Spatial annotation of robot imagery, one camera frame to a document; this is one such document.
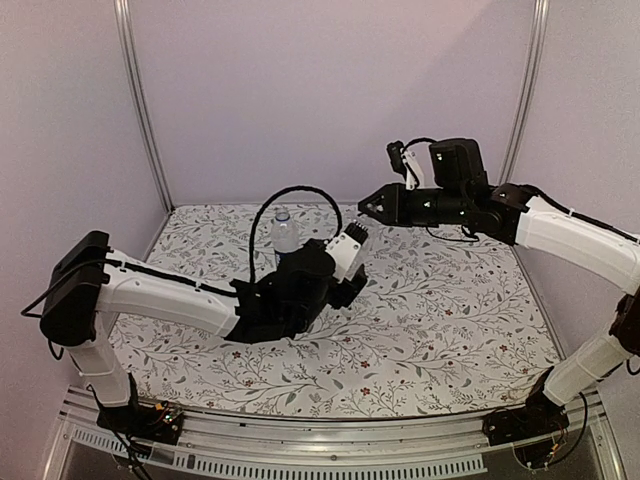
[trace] clear bottle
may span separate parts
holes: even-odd
[[[291,218],[287,207],[279,205],[276,208],[276,218],[271,226],[271,244],[276,257],[276,267],[284,255],[295,252],[300,246],[298,226]]]

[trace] floral tablecloth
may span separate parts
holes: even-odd
[[[290,205],[303,238],[335,230],[328,207]],[[149,263],[205,279],[248,278],[254,205],[180,207]],[[353,207],[343,207],[349,217]],[[273,269],[269,214],[258,277]],[[453,228],[439,230],[451,238]],[[296,340],[226,342],[204,331],[121,315],[118,358],[145,396],[273,415],[435,415],[521,402],[558,361],[510,249],[481,237],[445,242],[424,229],[381,227],[369,283],[350,310],[327,307]]]

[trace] vertical metal post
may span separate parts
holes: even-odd
[[[531,27],[531,40],[529,42],[529,53],[527,55],[527,64],[525,67],[522,89],[520,91],[520,100],[518,101],[518,110],[516,111],[516,118],[511,130],[507,154],[502,164],[498,184],[508,182],[513,174],[513,169],[515,168],[518,151],[520,150],[520,144],[522,143],[522,137],[524,135],[524,129],[527,122],[527,116],[529,114],[529,109],[531,108],[533,91],[538,78],[540,60],[542,59],[544,36],[547,30],[548,13],[549,0],[536,0],[533,24]]]
[[[149,166],[153,180],[158,189],[162,206],[167,213],[174,209],[174,203],[169,192],[167,178],[158,154],[158,146],[156,144],[151,118],[147,108],[147,102],[144,96],[144,88],[140,77],[140,68],[138,58],[135,51],[135,42],[133,39],[133,27],[131,25],[131,14],[129,12],[128,0],[115,0],[116,21],[118,24],[118,32],[120,34],[120,44],[122,45],[122,53],[124,55],[125,69],[131,87],[131,96],[138,117],[138,124],[142,139],[144,142]]]

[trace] white wall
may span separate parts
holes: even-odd
[[[255,202],[298,183],[360,200],[400,180],[386,144],[424,135],[477,138],[496,179],[533,5],[132,2],[174,200]]]
[[[33,480],[67,384],[18,312],[90,229],[142,254],[163,212],[111,0],[0,2],[0,477]]]
[[[513,180],[640,232],[640,3],[552,1],[542,68]],[[621,292],[577,267],[524,252],[568,350],[609,323]],[[629,478],[640,478],[640,381],[601,392]]]

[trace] water bottle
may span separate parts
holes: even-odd
[[[276,267],[284,255],[298,249],[299,243],[300,237],[296,222],[291,218],[287,207],[278,206],[276,218],[271,226],[271,244],[276,256]]]

